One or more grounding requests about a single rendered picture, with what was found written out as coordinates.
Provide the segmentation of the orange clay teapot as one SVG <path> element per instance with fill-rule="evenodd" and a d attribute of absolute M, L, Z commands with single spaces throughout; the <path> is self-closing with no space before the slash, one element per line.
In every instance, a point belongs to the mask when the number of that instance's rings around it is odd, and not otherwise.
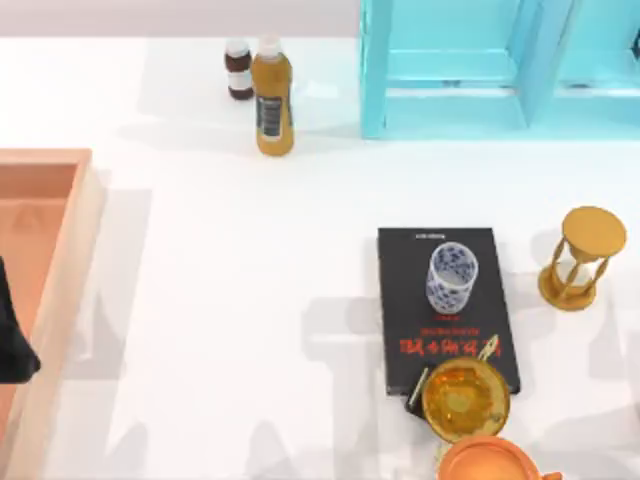
<path fill-rule="evenodd" d="M 443 455 L 435 480 L 565 480 L 561 472 L 542 473 L 516 444 L 496 436 L 470 436 Z"/>

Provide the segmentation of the black book with red lettering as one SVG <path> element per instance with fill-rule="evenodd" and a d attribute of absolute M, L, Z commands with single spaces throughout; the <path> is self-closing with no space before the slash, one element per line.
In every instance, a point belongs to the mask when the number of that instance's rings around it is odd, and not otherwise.
<path fill-rule="evenodd" d="M 441 314 L 427 298 L 427 275 L 436 248 L 448 241 L 468 247 L 479 275 L 464 309 Z M 409 395 L 426 366 L 456 356 L 476 356 L 499 336 L 489 359 L 510 392 L 521 379 L 491 228 L 381 228 L 377 250 L 384 336 L 386 393 Z"/>

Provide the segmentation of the orange juice bottle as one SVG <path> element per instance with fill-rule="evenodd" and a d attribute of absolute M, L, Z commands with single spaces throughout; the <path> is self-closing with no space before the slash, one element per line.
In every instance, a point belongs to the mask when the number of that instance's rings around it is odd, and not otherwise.
<path fill-rule="evenodd" d="M 259 40 L 251 64 L 256 98 L 256 141 L 269 156 L 287 155 L 294 145 L 291 86 L 293 70 L 280 38 Z"/>

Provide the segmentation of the golden hourglass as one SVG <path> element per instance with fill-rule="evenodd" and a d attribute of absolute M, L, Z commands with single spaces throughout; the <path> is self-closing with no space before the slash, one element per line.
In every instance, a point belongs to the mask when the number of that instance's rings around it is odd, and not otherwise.
<path fill-rule="evenodd" d="M 597 206 L 572 209 L 562 222 L 562 237 L 551 262 L 538 276 L 541 296 L 563 311 L 589 307 L 611 258 L 626 244 L 627 231 L 611 211 Z"/>

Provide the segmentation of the shallow salmon-coloured box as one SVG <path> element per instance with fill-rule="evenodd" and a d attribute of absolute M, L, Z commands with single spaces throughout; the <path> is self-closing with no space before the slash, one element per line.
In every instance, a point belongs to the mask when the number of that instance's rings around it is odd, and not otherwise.
<path fill-rule="evenodd" d="M 41 360 L 28 383 L 0 385 L 0 480 L 41 480 L 104 201 L 90 150 L 0 148 L 0 258 Z"/>

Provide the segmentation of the light blue rack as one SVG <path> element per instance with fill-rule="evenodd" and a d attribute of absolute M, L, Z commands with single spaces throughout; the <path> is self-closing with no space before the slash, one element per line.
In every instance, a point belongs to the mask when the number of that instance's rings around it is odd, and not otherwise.
<path fill-rule="evenodd" d="M 640 0 L 360 0 L 368 139 L 640 140 Z"/>

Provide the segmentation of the golden trophy cup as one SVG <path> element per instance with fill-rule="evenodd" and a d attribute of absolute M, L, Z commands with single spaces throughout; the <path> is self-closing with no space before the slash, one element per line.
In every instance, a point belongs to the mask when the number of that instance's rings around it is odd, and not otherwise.
<path fill-rule="evenodd" d="M 495 334 L 475 357 L 425 367 L 406 398 L 405 410 L 448 444 L 473 435 L 498 435 L 511 406 L 506 381 L 489 363 L 498 346 Z"/>

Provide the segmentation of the blue and white patterned cup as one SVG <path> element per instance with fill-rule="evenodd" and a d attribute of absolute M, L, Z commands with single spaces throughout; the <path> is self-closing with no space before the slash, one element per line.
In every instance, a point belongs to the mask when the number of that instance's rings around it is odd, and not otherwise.
<path fill-rule="evenodd" d="M 475 254 L 458 242 L 445 242 L 432 253 L 426 279 L 426 297 L 442 315 L 454 315 L 466 306 L 479 274 Z"/>

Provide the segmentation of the small brown medicine bottle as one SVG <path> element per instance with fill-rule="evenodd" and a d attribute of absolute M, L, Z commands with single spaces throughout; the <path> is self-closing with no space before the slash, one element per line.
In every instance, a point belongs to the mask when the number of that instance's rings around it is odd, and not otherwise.
<path fill-rule="evenodd" d="M 249 100 L 254 96 L 251 76 L 252 55 L 246 40 L 229 39 L 225 45 L 224 62 L 230 96 L 235 100 Z"/>

